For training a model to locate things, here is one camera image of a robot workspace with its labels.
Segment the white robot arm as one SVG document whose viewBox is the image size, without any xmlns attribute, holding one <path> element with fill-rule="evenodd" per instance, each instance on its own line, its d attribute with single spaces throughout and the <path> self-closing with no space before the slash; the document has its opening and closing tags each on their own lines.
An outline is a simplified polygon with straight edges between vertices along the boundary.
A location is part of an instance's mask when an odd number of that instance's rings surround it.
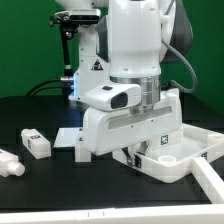
<svg viewBox="0 0 224 224">
<path fill-rule="evenodd" d="M 183 57 L 192 40 L 182 0 L 56 0 L 57 19 L 78 31 L 79 68 L 71 100 L 84 107 L 75 159 L 136 154 L 183 136 L 177 82 L 160 84 L 161 63 Z"/>
</svg>

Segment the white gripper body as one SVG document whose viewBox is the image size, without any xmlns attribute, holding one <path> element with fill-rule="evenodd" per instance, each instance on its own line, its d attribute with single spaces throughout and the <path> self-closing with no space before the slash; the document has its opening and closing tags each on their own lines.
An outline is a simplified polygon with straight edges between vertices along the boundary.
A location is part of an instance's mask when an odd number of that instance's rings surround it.
<svg viewBox="0 0 224 224">
<path fill-rule="evenodd" d="M 83 119 L 85 147 L 95 155 L 151 140 L 178 131 L 182 114 L 177 88 L 161 92 L 150 112 L 131 114 L 129 109 L 103 112 L 88 108 Z"/>
</svg>

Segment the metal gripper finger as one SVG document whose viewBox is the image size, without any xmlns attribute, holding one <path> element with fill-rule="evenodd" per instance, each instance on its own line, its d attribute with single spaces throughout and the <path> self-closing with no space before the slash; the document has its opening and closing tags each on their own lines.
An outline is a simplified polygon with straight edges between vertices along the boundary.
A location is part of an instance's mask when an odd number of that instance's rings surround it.
<svg viewBox="0 0 224 224">
<path fill-rule="evenodd" d="M 146 154 L 146 151 L 147 151 L 147 149 L 148 149 L 148 146 L 149 146 L 149 144 L 148 144 L 147 141 L 142 142 L 142 143 L 140 144 L 139 149 L 137 150 L 137 153 L 138 153 L 138 154 L 141 154 L 141 155 L 145 155 L 145 154 Z"/>
<path fill-rule="evenodd" d="M 128 152 L 128 147 L 122 148 L 122 151 L 126 156 L 127 165 L 130 167 L 133 167 L 134 163 L 133 163 L 133 159 L 132 159 L 131 155 Z"/>
</svg>

